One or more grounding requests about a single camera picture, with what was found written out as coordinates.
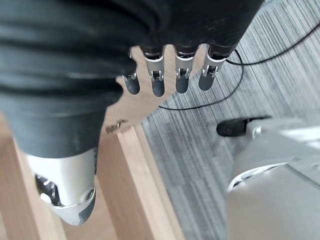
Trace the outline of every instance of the black rubber tip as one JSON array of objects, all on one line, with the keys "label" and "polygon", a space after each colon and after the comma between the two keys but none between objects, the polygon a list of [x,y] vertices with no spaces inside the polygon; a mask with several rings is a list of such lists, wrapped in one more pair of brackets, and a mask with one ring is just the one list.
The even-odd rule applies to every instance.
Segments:
[{"label": "black rubber tip", "polygon": [[132,79],[131,76],[126,77],[127,80],[125,80],[126,89],[128,89],[128,92],[132,95],[136,95],[140,92],[140,84],[139,80],[136,77],[135,79]]},{"label": "black rubber tip", "polygon": [[180,78],[176,78],[175,88],[176,91],[180,94],[184,94],[188,90],[189,78],[182,75]]},{"label": "black rubber tip", "polygon": [[155,96],[162,97],[165,94],[165,81],[158,79],[152,81],[152,91]]},{"label": "black rubber tip", "polygon": [[199,79],[199,88],[203,91],[207,91],[212,87],[212,84],[214,83],[214,78],[211,74],[207,74],[207,76],[203,76],[201,74]]}]

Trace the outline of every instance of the wooden beam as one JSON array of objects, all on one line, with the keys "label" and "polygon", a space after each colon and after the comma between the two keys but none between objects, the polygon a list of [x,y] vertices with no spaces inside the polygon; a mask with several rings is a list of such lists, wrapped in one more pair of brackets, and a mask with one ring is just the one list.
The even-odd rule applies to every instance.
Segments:
[{"label": "wooden beam", "polygon": [[60,219],[39,198],[27,161],[9,137],[0,147],[0,211],[9,240],[66,240]]},{"label": "wooden beam", "polygon": [[98,179],[119,240],[184,240],[141,126],[102,134]]}]

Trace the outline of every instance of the robotic hand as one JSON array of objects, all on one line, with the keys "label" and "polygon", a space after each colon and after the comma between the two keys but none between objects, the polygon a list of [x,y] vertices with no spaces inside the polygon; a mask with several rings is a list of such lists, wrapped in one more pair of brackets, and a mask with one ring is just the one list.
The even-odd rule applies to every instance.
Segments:
[{"label": "robotic hand", "polygon": [[35,174],[41,199],[71,225],[90,216],[106,108],[139,91],[140,46],[156,96],[164,47],[176,51],[176,88],[208,44],[199,87],[208,90],[263,0],[51,0],[0,2],[0,108]]}]

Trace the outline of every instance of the silver metal part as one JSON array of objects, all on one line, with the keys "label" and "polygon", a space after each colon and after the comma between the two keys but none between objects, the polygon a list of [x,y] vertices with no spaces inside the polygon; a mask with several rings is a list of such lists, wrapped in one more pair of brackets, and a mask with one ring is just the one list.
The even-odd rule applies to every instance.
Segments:
[{"label": "silver metal part", "polygon": [[319,239],[320,126],[286,129],[294,123],[248,123],[228,189],[228,239]]},{"label": "silver metal part", "polygon": [[137,73],[136,72],[134,72],[134,73],[132,73],[131,75],[127,75],[127,76],[125,76],[125,75],[122,75],[122,77],[123,77],[123,79],[125,80],[125,81],[127,81],[128,79],[132,79],[132,80],[135,80],[136,78],[137,78]]},{"label": "silver metal part", "polygon": [[194,65],[195,57],[183,58],[175,54],[175,74],[179,79],[182,75],[185,75],[185,78],[190,77],[190,73],[192,71],[192,67]]},{"label": "silver metal part", "polygon": [[[131,50],[131,48],[130,48],[130,50],[129,50],[129,58],[132,59],[132,50]],[[125,81],[127,81],[127,80],[130,79],[130,78],[131,78],[132,80],[135,80],[135,79],[137,78],[137,73],[134,72],[134,73],[132,73],[131,75],[127,75],[127,76],[122,75],[122,77],[124,78]]]},{"label": "silver metal part", "polygon": [[202,65],[202,75],[206,77],[208,74],[211,75],[211,78],[215,78],[218,71],[220,71],[222,65],[226,61],[227,58],[223,59],[213,59],[209,56],[209,50],[204,56],[203,65]]},{"label": "silver metal part", "polygon": [[163,81],[165,74],[164,56],[162,55],[158,59],[149,59],[145,57],[145,62],[151,81],[154,82],[156,79],[160,82]]},{"label": "silver metal part", "polygon": [[97,149],[63,158],[33,155],[26,158],[35,175],[40,198],[66,223],[83,224],[95,205]]}]

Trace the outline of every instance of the metal joint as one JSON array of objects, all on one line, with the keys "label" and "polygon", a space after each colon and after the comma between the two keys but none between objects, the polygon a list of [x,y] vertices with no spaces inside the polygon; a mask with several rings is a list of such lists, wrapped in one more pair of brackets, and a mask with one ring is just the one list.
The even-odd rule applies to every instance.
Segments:
[{"label": "metal joint", "polygon": [[194,59],[194,56],[183,58],[178,56],[177,54],[175,55],[175,73],[178,79],[180,79],[183,75],[186,79],[189,78],[192,67],[194,65]]},{"label": "metal joint", "polygon": [[151,81],[163,81],[165,73],[164,56],[162,55],[158,59],[149,59],[145,57],[145,62]]},{"label": "metal joint", "polygon": [[221,69],[222,65],[226,61],[227,58],[223,59],[213,59],[209,56],[207,52],[202,65],[202,75],[206,77],[208,74],[211,74],[211,78],[215,78],[218,71]]}]

